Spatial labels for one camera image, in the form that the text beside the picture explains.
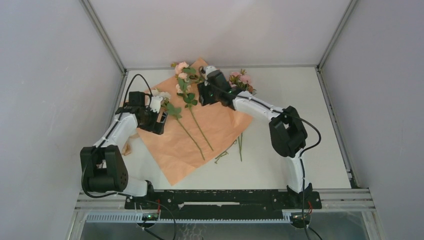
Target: white wall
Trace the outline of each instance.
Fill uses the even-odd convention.
[[[324,79],[389,240],[423,239],[424,1],[359,1]]]
[[[350,0],[92,0],[127,68],[317,65]]]
[[[121,74],[77,0],[0,2],[0,239],[64,239]]]

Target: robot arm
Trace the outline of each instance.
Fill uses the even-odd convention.
[[[300,153],[306,145],[308,134],[298,119],[296,109],[292,106],[286,109],[273,106],[237,86],[231,87],[223,73],[214,66],[201,67],[199,71],[205,79],[204,83],[198,84],[202,106],[221,102],[224,106],[267,122],[274,150],[288,163],[287,189],[296,194],[301,193],[303,171]],[[306,193],[312,191],[312,184],[307,179],[304,187]]]
[[[135,197],[146,195],[148,182],[128,175],[121,155],[125,143],[136,133],[137,127],[155,134],[164,132],[168,114],[160,114],[162,97],[151,97],[148,105],[145,98],[144,92],[130,92],[129,102],[118,108],[103,137],[93,146],[81,150],[81,184],[87,192],[112,191]]]

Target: aluminum frame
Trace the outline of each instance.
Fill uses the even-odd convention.
[[[105,47],[110,52],[111,57],[115,61],[117,67],[122,73],[122,80],[119,86],[119,91],[116,96],[114,109],[111,113],[111,119],[114,116],[115,109],[119,106],[124,93],[124,88],[126,85],[128,70],[125,68],[124,64],[121,61],[112,41],[110,40],[105,28],[103,27],[99,17],[97,16],[93,5],[90,0],[79,0],[83,6],[88,17],[92,21],[96,31],[98,32],[100,38],[102,39]],[[343,17],[341,18],[337,29],[335,30],[327,48],[324,51],[323,56],[319,64],[315,67],[316,74],[318,76],[319,83],[321,85],[322,93],[328,108],[328,112],[333,124],[333,128],[336,134],[337,141],[339,143],[340,151],[343,157],[346,170],[348,172],[349,178],[355,181],[355,170],[349,159],[349,154],[345,147],[343,141],[343,136],[340,132],[337,115],[335,110],[332,108],[331,99],[327,92],[327,87],[325,85],[324,76],[322,73],[322,68],[333,49],[333,46],[338,40],[339,35],[341,34],[343,28],[346,25],[346,22],[349,19],[349,16],[355,9],[358,0],[351,0]],[[304,65],[289,65],[289,66],[265,66],[265,67],[305,67]],[[385,240],[384,231],[381,226],[379,217],[374,206],[370,191],[368,189],[316,189],[319,192],[322,209],[315,209],[314,212],[361,212],[363,220],[365,222],[365,228],[368,233],[368,237],[371,240]],[[119,195],[108,196],[101,199],[93,199],[86,196],[83,192],[79,194],[74,213],[72,215],[71,223],[66,235],[67,240],[79,240],[81,238],[84,224],[87,222],[104,222],[108,221],[109,223],[124,223],[124,219],[131,219],[137,221],[137,213],[134,210],[124,209],[125,197]],[[259,221],[261,223],[287,223],[287,216],[300,212],[300,209],[292,210],[283,210],[281,211],[281,219],[269,219],[267,221]],[[134,216],[135,218],[124,218],[124,216]],[[169,219],[163,219],[161,222],[169,221]],[[225,221],[227,223],[235,223],[237,221]],[[238,221],[239,223],[249,222],[254,223],[253,221]]]

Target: flower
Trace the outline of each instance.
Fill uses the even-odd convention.
[[[159,96],[161,96],[163,99],[168,100],[168,101],[171,99],[171,94],[167,91],[160,92]]]
[[[249,84],[249,85],[252,83],[251,76],[246,75],[246,74],[240,76],[240,81],[244,84]]]
[[[183,90],[181,90],[181,87],[180,87],[179,84],[175,85],[175,88],[176,88],[176,93],[177,94],[182,94],[183,93]],[[187,92],[189,92],[191,89],[192,89],[192,86],[191,85],[188,85],[187,86]]]
[[[177,94],[182,94],[183,93],[183,90],[181,90],[181,87],[180,87],[180,85],[178,83],[175,85],[175,88],[176,88],[176,93]]]
[[[183,72],[183,68],[188,68],[188,67],[189,67],[189,65],[185,61],[178,63],[175,66],[175,74],[179,75],[180,73]]]
[[[234,76],[234,77],[238,77],[241,76],[242,74],[238,71],[233,71],[232,73],[229,74],[230,76]]]
[[[183,79],[184,81],[186,81],[187,80],[187,73],[182,72],[182,73],[178,74],[178,77],[180,79]]]
[[[153,96],[157,96],[157,95],[159,95],[159,90],[157,90],[156,88],[153,88],[153,89],[151,90],[151,94],[152,94]]]

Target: glass panel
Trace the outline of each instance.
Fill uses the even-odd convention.
[[[310,226],[325,240],[368,240],[360,212],[313,213]],[[165,240],[174,234],[173,224],[162,223],[149,228]],[[310,238],[318,237],[309,231]],[[156,240],[136,223],[86,223],[82,240]],[[307,240],[303,229],[281,223],[190,223],[177,224],[180,240]]]

